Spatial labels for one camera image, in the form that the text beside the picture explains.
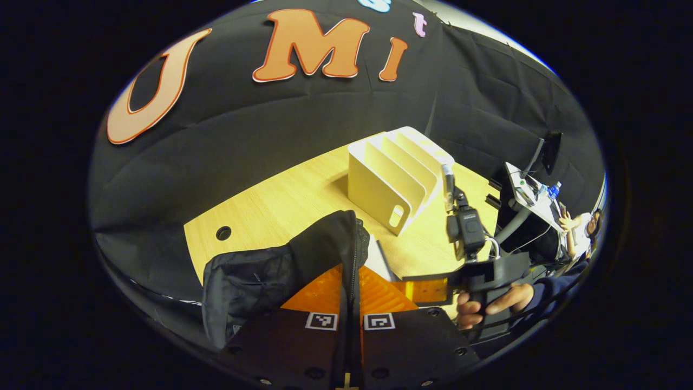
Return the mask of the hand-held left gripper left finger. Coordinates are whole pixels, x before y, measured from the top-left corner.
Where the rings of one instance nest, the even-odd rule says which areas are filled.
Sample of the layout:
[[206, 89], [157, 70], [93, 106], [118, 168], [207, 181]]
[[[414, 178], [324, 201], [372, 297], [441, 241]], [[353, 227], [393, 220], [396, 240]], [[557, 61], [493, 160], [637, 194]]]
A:
[[251, 318], [219, 361], [258, 388], [345, 388], [342, 271], [335, 266], [279, 309]]

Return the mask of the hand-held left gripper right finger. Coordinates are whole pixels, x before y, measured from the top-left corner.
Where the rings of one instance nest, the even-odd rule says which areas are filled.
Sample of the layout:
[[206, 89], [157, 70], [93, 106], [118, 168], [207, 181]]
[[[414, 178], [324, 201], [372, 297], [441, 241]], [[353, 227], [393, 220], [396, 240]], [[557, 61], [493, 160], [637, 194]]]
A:
[[438, 307], [416, 304], [367, 267], [358, 271], [359, 389], [438, 389], [471, 372], [480, 356]]

